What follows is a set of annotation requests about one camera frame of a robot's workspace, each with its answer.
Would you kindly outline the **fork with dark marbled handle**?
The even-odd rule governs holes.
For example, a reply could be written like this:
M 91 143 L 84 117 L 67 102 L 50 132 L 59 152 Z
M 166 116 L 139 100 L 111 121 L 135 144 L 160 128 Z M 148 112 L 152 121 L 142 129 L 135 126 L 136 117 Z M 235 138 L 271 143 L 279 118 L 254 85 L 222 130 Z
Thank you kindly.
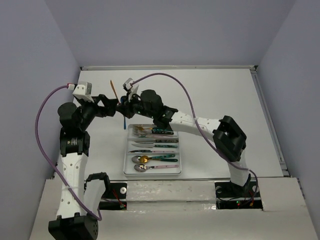
M 153 130 L 164 133 L 165 135 L 174 135 L 175 134 L 173 131 L 163 130 L 163 129 L 159 129 L 159 128 L 153 128 Z

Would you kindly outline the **orange plastic knife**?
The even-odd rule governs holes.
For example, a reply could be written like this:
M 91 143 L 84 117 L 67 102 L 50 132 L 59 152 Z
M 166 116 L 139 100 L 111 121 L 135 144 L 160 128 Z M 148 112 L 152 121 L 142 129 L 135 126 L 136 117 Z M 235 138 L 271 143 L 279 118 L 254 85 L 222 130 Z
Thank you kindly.
M 117 92 L 116 92 L 116 89 L 115 89 L 113 81 L 110 80 L 109 83 L 110 83 L 110 86 L 111 86 L 111 89 L 112 89 L 112 91 L 114 93 L 115 98 L 118 100 L 118 104 L 120 104 L 120 100 L 119 100 L 119 97 L 117 95 Z

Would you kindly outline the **fork with pink handle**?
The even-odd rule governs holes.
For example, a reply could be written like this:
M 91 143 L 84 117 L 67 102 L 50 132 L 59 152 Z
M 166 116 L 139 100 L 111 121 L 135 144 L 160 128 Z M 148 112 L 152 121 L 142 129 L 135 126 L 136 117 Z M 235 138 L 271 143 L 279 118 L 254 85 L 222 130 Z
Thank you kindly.
M 139 139 L 144 139 L 144 138 L 156 138 L 156 139 L 174 139 L 178 138 L 177 135 L 168 135 L 168 134 L 145 134 L 145 135 L 140 135 L 138 136 Z

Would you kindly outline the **gold fork dark-green handle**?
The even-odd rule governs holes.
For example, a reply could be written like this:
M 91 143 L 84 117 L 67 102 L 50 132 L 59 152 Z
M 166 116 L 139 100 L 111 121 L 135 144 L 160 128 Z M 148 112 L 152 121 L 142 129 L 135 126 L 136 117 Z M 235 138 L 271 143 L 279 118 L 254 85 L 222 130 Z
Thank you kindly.
M 153 128 L 152 127 L 142 127 L 142 126 L 134 125 L 132 127 L 132 130 L 136 131 L 136 132 L 151 132 L 153 130 Z

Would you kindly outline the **knife with teal marbled handle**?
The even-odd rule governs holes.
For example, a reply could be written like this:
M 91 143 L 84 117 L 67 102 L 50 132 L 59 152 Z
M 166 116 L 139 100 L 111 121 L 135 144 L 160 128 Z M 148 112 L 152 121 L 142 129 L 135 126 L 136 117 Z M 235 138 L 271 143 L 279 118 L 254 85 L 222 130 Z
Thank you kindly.
M 151 140 L 132 140 L 138 144 L 156 144 L 156 143 L 178 143 L 178 139 L 151 139 Z

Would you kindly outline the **knife with pink handle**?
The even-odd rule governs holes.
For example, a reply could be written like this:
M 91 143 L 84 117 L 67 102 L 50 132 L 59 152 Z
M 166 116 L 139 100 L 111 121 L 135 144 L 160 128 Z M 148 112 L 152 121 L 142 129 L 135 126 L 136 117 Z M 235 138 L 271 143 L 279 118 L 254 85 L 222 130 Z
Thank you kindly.
M 171 151 L 171 150 L 150 150 L 150 149 L 137 149 L 137 150 L 131 150 L 128 151 L 128 153 L 161 153 L 161 154 L 173 154 L 176 153 L 177 151 Z

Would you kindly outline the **knife with marbled dark handle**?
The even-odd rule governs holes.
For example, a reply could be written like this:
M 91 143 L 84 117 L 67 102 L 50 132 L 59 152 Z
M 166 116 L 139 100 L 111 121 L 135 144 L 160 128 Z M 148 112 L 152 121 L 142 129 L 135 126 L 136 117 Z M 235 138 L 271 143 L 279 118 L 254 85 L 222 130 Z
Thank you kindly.
M 169 148 L 169 149 L 177 149 L 178 145 L 170 145 L 170 144 L 151 144 L 151 143 L 132 143 L 132 146 L 139 148 Z

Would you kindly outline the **spoon with teal marbled handle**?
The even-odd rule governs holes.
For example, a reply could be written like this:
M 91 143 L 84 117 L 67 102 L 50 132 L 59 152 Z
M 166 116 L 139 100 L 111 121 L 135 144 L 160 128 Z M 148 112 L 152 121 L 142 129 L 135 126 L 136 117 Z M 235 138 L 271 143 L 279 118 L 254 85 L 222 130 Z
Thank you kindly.
M 141 163 L 139 163 L 139 160 L 137 159 L 137 157 L 140 157 L 140 156 L 142 156 L 142 155 L 133 156 L 131 158 L 131 161 L 133 163 L 136 163 L 136 164 L 141 164 Z M 175 155 L 173 154 L 173 155 L 160 155 L 160 156 L 149 156 L 149 157 L 151 157 L 151 158 L 171 158 L 171 159 L 174 159 L 174 156 Z

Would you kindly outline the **gold spoon dark-green handle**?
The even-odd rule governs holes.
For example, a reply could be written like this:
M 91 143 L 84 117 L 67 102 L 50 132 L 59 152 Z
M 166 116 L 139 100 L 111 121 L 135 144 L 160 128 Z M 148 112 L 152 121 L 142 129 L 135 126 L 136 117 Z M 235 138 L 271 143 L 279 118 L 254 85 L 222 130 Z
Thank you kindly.
M 173 162 L 173 163 L 178 162 L 178 159 L 176 159 L 176 158 L 154 158 L 154 157 L 148 157 L 146 155 L 138 156 L 137 159 L 138 159 L 139 163 L 141 163 L 141 164 L 145 164 L 150 161 Z

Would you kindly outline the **spoon with pink handle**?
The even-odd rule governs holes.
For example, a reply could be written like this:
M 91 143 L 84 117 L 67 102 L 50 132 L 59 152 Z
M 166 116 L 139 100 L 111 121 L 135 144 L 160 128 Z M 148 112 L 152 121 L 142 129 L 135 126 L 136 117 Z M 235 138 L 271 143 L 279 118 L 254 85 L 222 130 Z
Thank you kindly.
M 147 170 L 151 170 L 151 169 L 172 169 L 172 168 L 179 168 L 180 166 L 178 164 L 169 164 L 169 165 L 152 165 L 152 166 L 148 166 L 145 164 L 136 164 L 133 168 L 140 173 L 144 173 Z

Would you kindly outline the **blue metallic spoon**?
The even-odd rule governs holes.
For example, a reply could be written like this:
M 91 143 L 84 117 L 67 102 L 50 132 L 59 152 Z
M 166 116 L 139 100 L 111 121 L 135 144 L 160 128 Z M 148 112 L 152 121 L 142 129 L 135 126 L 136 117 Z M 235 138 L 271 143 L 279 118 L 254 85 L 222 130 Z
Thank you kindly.
M 120 98 L 120 103 L 123 104 L 125 101 L 124 96 L 122 96 Z M 126 130 L 127 129 L 127 124 L 126 124 L 126 117 L 123 115 L 123 129 Z

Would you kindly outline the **all-silver fork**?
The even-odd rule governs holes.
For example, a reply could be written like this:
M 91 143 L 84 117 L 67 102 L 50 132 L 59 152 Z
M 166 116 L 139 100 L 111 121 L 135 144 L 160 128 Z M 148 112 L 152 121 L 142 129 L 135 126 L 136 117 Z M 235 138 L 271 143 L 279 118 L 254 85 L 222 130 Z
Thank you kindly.
M 165 134 L 163 132 L 156 131 L 154 129 L 141 130 L 138 128 L 133 128 L 132 135 L 138 138 L 145 138 L 149 136 L 164 136 Z

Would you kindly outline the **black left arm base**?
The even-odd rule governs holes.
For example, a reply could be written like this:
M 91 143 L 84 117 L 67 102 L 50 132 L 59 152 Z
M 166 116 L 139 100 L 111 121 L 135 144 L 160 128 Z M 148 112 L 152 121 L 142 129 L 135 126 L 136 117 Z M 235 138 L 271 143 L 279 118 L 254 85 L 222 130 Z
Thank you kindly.
M 84 200 L 88 208 L 99 200 L 101 211 L 120 211 L 127 209 L 127 183 L 111 182 L 106 172 L 90 174 L 84 182 Z

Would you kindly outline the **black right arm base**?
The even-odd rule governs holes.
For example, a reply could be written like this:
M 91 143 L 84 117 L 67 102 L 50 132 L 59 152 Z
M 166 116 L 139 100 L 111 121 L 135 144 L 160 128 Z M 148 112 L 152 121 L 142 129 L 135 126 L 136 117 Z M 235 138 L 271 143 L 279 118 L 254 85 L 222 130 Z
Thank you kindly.
M 244 186 L 231 181 L 215 182 L 214 186 L 218 210 L 263 209 L 260 190 L 255 179 L 249 178 Z

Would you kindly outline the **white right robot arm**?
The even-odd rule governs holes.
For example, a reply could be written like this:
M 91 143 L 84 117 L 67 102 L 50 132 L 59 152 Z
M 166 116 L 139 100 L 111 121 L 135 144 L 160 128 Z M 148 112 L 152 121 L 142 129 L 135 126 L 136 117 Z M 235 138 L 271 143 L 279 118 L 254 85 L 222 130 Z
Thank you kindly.
M 127 94 L 116 107 L 127 118 L 141 115 L 153 119 L 153 123 L 166 130 L 202 136 L 217 154 L 226 160 L 230 172 L 230 190 L 235 196 L 242 196 L 249 189 L 247 182 L 251 175 L 242 159 L 247 136 L 235 122 L 225 115 L 221 119 L 209 119 L 189 115 L 163 104 L 154 90 L 144 90 L 140 95 Z

